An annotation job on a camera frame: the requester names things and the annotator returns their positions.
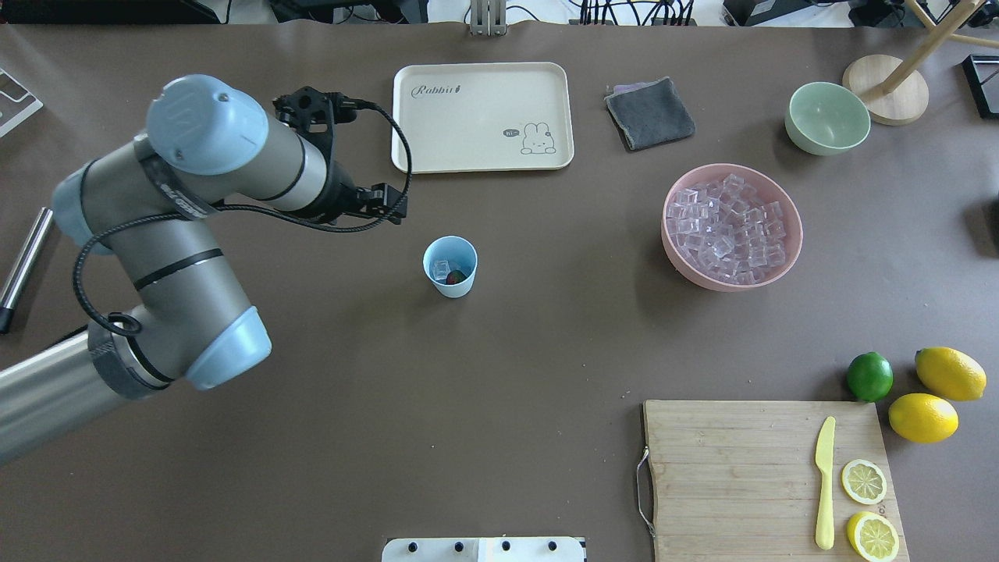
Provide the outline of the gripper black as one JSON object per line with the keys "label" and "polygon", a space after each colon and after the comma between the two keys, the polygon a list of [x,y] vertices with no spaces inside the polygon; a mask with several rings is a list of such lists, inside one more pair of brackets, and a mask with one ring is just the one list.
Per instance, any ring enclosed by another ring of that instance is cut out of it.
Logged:
{"label": "gripper black", "polygon": [[340,216],[389,221],[399,225],[407,217],[409,188],[388,183],[363,188],[340,168],[329,168],[320,194],[309,206],[309,222],[336,223]]}

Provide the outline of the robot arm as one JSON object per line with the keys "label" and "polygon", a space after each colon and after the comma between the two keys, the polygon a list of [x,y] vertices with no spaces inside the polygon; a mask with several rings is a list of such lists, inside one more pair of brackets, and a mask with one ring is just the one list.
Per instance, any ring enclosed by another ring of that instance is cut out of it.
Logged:
{"label": "robot arm", "polygon": [[185,379],[215,388],[270,355],[257,308],[207,220],[253,212],[336,233],[407,213],[407,189],[354,185],[336,163],[336,125],[361,110],[340,92],[303,87],[274,100],[212,76],[164,86],[134,139],[65,178],[54,220],[80,251],[74,296],[89,322],[2,373],[2,462]]}

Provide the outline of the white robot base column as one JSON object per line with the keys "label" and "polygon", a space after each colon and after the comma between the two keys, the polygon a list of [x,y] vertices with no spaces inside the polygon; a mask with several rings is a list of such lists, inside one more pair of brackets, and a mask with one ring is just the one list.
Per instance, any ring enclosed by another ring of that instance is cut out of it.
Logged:
{"label": "white robot base column", "polygon": [[382,561],[586,561],[584,539],[571,536],[396,538]]}

